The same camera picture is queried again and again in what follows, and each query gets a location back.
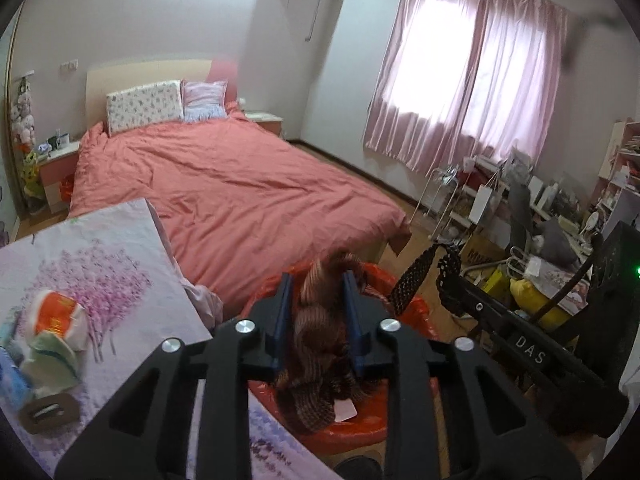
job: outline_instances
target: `purple flower print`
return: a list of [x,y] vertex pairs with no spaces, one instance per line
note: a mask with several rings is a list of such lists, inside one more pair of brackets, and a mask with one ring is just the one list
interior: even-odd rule
[[151,286],[151,280],[139,265],[124,249],[109,252],[99,240],[94,240],[86,249],[74,254],[63,251],[60,259],[42,262],[33,285],[25,290],[22,305],[31,304],[43,288],[76,300],[87,311],[95,358],[102,361],[105,338],[110,337],[115,354],[113,330],[140,304]]

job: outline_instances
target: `pink duvet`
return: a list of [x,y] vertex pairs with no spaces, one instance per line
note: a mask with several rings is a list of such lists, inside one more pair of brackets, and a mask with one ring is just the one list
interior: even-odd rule
[[70,216],[135,198],[156,208],[184,275],[240,312],[268,277],[340,247],[408,239],[404,212],[241,114],[82,138]]

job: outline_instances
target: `yellow bag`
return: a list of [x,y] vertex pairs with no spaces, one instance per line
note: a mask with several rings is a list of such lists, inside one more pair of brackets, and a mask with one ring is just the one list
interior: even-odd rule
[[[549,301],[549,298],[537,290],[529,280],[511,280],[511,295],[518,306],[530,316]],[[560,306],[555,306],[540,319],[538,324],[546,332],[553,332],[569,319],[571,315],[567,311]]]

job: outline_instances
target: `knitted scarf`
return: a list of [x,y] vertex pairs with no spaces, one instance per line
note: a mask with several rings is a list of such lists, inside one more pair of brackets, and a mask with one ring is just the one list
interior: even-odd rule
[[361,261],[347,251],[337,251],[314,262],[292,310],[293,334],[286,368],[277,377],[276,402],[290,428],[314,433],[335,420],[334,400],[362,402],[378,386],[362,381],[351,368],[344,323],[342,274],[352,270],[362,294],[386,298],[367,285]]

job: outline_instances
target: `pink curtain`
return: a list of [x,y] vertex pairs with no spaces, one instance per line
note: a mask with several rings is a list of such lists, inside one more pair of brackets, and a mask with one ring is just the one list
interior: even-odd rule
[[547,0],[401,0],[365,145],[420,173],[512,146],[537,160],[565,33]]

